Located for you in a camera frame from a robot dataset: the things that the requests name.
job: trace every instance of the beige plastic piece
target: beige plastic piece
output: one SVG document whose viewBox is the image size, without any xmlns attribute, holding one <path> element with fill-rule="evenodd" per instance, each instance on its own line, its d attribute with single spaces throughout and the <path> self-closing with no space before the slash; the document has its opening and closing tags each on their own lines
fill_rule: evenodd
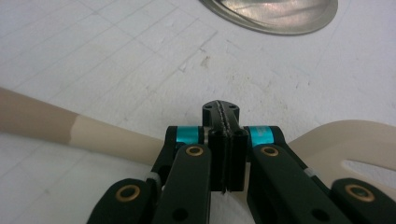
<svg viewBox="0 0 396 224">
<path fill-rule="evenodd" d="M 163 141 L 0 88 L 0 132 L 39 138 L 152 165 Z"/>
<path fill-rule="evenodd" d="M 357 161 L 396 171 L 396 127 L 364 120 L 343 120 L 322 125 L 289 143 L 330 187 L 340 178 L 357 178 L 381 189 L 396 201 L 396 189 L 348 168 Z"/>
<path fill-rule="evenodd" d="M 71 129 L 69 145 L 153 165 L 163 148 L 163 141 L 78 116 Z"/>
</svg>

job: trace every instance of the grid pattern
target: grid pattern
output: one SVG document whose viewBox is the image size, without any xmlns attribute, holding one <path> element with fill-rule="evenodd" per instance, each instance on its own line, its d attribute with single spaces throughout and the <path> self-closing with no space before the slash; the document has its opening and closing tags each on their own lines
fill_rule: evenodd
<svg viewBox="0 0 396 224">
<path fill-rule="evenodd" d="M 339 1 L 311 35 L 263 35 L 197 0 L 0 0 L 0 86 L 163 138 L 215 99 L 288 140 L 330 121 L 396 125 L 396 3 Z M 83 223 L 148 166 L 0 133 L 0 223 Z M 252 223 L 213 194 L 211 223 Z"/>
</svg>

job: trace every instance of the blue band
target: blue band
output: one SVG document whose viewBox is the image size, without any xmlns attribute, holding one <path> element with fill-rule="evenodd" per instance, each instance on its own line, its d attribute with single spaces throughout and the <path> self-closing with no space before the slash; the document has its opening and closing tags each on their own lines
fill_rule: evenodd
<svg viewBox="0 0 396 224">
<path fill-rule="evenodd" d="M 198 144 L 198 139 L 198 126 L 177 126 L 176 142 L 186 145 Z"/>
<path fill-rule="evenodd" d="M 250 130 L 251 145 L 274 143 L 274 135 L 268 126 L 248 126 Z"/>
</svg>

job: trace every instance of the metal grommet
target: metal grommet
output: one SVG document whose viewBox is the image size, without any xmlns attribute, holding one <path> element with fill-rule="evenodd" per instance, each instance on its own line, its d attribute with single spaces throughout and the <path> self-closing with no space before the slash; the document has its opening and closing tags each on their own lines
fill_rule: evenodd
<svg viewBox="0 0 396 224">
<path fill-rule="evenodd" d="M 128 195 L 128 196 L 122 195 L 122 193 L 125 190 L 128 190 L 128 189 L 131 190 L 132 194 Z M 126 185 L 126 186 L 120 188 L 119 190 L 117 190 L 116 199 L 119 202 L 121 202 L 121 203 L 128 203 L 128 202 L 133 201 L 134 199 L 136 199 L 137 196 L 139 196 L 139 194 L 140 194 L 140 188 L 138 186 L 136 186 L 136 185 Z"/>
<path fill-rule="evenodd" d="M 362 202 L 370 203 L 375 200 L 375 196 L 370 190 L 359 185 L 346 185 L 346 192 Z"/>
<path fill-rule="evenodd" d="M 201 147 L 188 147 L 186 153 L 190 156 L 201 156 L 204 150 Z"/>
<path fill-rule="evenodd" d="M 279 151 L 273 147 L 262 147 L 261 152 L 267 156 L 272 156 L 272 157 L 279 155 Z"/>
</svg>

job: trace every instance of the black mechanical linkage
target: black mechanical linkage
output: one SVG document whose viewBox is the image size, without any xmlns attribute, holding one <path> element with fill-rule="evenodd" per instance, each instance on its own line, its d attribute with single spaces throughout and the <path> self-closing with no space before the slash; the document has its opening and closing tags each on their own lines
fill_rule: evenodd
<svg viewBox="0 0 396 224">
<path fill-rule="evenodd" d="M 356 179 L 328 189 L 276 126 L 241 127 L 239 107 L 203 106 L 203 126 L 169 126 L 145 181 L 124 179 L 94 207 L 89 224 L 208 223 L 210 191 L 244 189 L 256 223 L 394 224 L 396 202 Z"/>
<path fill-rule="evenodd" d="M 203 106 L 203 126 L 212 150 L 213 191 L 244 189 L 248 132 L 239 126 L 239 107 L 223 101 Z"/>
<path fill-rule="evenodd" d="M 203 145 L 178 150 L 151 223 L 208 223 L 211 152 Z"/>
</svg>

